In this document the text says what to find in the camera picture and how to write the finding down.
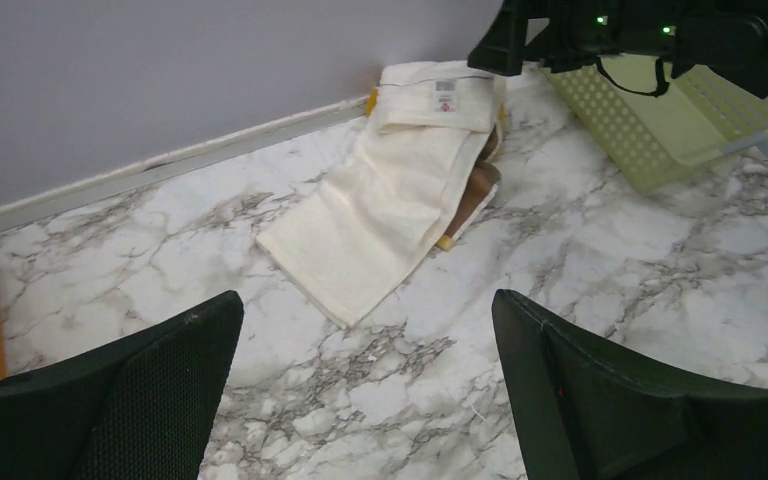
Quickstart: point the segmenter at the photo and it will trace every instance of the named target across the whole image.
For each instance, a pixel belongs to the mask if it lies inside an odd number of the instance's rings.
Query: folded towel
[[[258,244],[328,318],[355,325],[451,223],[503,93],[464,62],[388,67],[345,163]]]
[[[374,88],[366,101],[366,116],[372,113],[377,104],[378,89]],[[463,197],[461,197],[455,217],[452,219],[449,227],[446,228],[443,236],[437,241],[436,245],[447,252],[454,248],[461,235],[464,234],[472,222],[478,218],[478,215],[490,204],[499,190],[501,174],[495,167],[487,164],[487,162],[493,162],[499,156],[502,137],[504,136],[504,122],[505,107],[503,105],[499,108],[499,118],[495,122],[493,132],[478,155],[475,168],[473,168],[472,173],[469,175],[466,190]]]

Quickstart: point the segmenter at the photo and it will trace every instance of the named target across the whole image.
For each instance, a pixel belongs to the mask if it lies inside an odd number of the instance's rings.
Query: plastic crate
[[[650,91],[655,59],[603,60],[619,85]],[[707,67],[670,80],[659,98],[623,92],[595,66],[544,75],[635,190],[645,193],[705,170],[768,138],[768,98],[760,99]]]

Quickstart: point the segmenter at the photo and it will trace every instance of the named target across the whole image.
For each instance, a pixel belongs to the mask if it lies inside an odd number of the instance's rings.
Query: care label
[[[455,80],[435,80],[432,108],[435,112],[455,113],[458,111],[458,95]]]

